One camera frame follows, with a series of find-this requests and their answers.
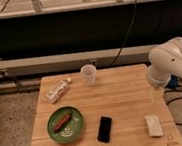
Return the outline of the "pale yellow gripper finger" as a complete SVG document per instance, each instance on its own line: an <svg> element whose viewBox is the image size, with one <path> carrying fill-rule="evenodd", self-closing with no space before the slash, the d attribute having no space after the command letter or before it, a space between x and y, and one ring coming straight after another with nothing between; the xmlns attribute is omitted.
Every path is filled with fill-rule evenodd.
<svg viewBox="0 0 182 146"><path fill-rule="evenodd" d="M163 99L164 91L162 88L152 88L150 92L153 103L157 103Z"/></svg>

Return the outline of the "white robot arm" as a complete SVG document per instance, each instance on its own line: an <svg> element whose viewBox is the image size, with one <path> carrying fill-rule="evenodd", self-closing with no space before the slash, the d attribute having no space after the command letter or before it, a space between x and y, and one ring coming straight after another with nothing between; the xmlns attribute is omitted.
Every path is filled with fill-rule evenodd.
<svg viewBox="0 0 182 146"><path fill-rule="evenodd" d="M151 65L147 67L146 77L154 103L163 98L163 88L172 75L182 79L182 37L175 37L152 48L148 59Z"/></svg>

